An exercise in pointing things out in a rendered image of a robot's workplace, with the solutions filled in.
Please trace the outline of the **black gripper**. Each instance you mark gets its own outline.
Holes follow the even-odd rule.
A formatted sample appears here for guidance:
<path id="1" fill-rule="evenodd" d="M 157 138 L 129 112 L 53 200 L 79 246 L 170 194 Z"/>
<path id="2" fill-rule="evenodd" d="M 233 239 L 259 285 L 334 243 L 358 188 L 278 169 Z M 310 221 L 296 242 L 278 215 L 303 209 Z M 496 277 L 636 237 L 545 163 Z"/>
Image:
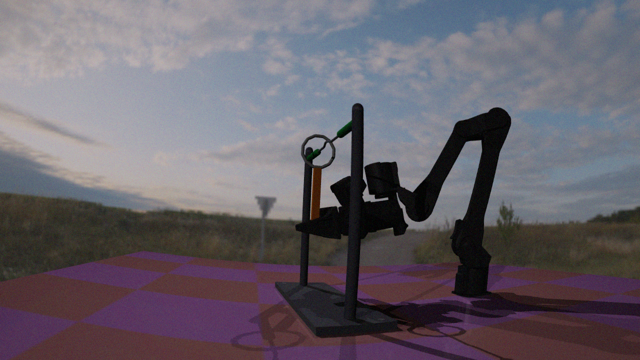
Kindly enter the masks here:
<path id="1" fill-rule="evenodd" d="M 350 203 L 338 207 L 324 207 L 319 209 L 319 218 L 308 219 L 295 225 L 297 231 L 321 236 L 327 239 L 341 239 L 349 236 L 349 212 Z M 361 220 L 361 240 L 365 239 L 368 233 L 377 232 L 381 224 L 381 213 L 375 202 L 362 204 Z"/>

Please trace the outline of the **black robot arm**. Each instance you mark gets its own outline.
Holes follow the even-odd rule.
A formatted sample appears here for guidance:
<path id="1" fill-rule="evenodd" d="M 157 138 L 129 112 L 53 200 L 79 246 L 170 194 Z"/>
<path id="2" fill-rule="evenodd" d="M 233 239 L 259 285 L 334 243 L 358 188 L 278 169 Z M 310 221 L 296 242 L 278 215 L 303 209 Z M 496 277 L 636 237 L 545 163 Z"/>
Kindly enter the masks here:
<path id="1" fill-rule="evenodd" d="M 374 162 L 365 166 L 366 183 L 370 195 L 381 214 L 379 230 L 393 228 L 394 236 L 405 234 L 406 224 L 403 208 L 406 207 L 410 220 L 421 223 L 432 214 L 442 185 L 457 161 L 463 146 L 469 141 L 481 141 L 482 153 L 478 164 L 477 177 L 466 215 L 455 221 L 451 235 L 451 248 L 459 257 L 452 294 L 462 297 L 488 296 L 489 263 L 492 256 L 482 247 L 484 218 L 492 191 L 499 153 L 511 127 L 511 117 L 504 109 L 495 107 L 489 112 L 457 121 L 450 138 L 429 175 L 413 193 L 400 187 L 397 162 Z M 398 194 L 398 198 L 397 198 Z"/>

